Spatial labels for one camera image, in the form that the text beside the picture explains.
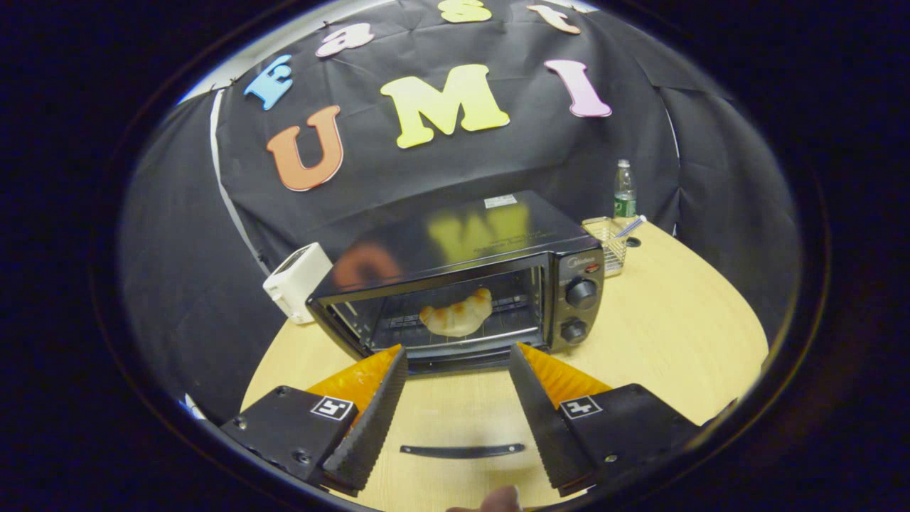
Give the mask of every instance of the round table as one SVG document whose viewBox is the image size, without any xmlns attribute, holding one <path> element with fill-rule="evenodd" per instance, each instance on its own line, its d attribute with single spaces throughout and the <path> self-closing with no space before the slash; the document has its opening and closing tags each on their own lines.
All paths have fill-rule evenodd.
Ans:
<svg viewBox="0 0 910 512">
<path fill-rule="evenodd" d="M 642 245 L 630 247 L 622 273 L 604 281 L 588 339 L 554 356 L 613 387 L 641 384 L 702 425 L 749 390 L 768 342 L 743 296 L 697 254 L 651 224 L 634 236 Z M 315 323 L 288 321 L 259 363 L 242 409 L 278 385 L 307 389 L 353 363 Z M 513 443 L 526 449 L 479 459 L 400 452 L 402 445 Z M 478 507 L 509 484 L 525 507 L 573 497 L 550 487 L 501 368 L 410 377 L 366 489 L 357 498 L 340 496 L 383 510 L 442 511 Z"/>
</svg>

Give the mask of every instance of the plastic bottle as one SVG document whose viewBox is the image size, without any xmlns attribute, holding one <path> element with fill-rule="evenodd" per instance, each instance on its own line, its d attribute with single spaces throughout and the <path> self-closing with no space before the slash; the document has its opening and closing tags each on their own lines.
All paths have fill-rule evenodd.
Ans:
<svg viewBox="0 0 910 512">
<path fill-rule="evenodd" d="M 619 229 L 628 226 L 638 216 L 635 199 L 635 178 L 632 176 L 629 160 L 622 159 L 617 166 L 616 180 L 613 182 L 613 223 Z"/>
</svg>

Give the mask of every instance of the screw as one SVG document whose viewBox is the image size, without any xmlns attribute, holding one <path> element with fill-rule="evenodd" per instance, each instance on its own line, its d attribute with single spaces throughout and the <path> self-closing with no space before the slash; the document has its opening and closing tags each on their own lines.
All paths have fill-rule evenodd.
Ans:
<svg viewBox="0 0 910 512">
<path fill-rule="evenodd" d="M 294 452 L 293 457 L 300 464 L 309 464 L 309 456 L 303 450 Z"/>
</svg>

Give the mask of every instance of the hand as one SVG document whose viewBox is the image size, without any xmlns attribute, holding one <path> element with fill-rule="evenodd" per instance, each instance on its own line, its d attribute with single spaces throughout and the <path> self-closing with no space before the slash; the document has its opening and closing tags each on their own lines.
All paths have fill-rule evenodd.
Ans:
<svg viewBox="0 0 910 512">
<path fill-rule="evenodd" d="M 500 487 L 483 498 L 480 508 L 451 507 L 446 512 L 521 512 L 516 486 Z"/>
</svg>

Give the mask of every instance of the pink letter i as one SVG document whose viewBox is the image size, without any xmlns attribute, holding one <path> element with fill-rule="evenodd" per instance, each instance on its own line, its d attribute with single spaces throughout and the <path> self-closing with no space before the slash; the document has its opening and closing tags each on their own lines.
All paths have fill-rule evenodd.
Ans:
<svg viewBox="0 0 910 512">
<path fill-rule="evenodd" d="M 543 63 L 562 78 L 571 96 L 570 112 L 579 118 L 606 118 L 613 111 L 603 103 L 584 75 L 586 66 L 574 60 L 548 60 Z"/>
</svg>

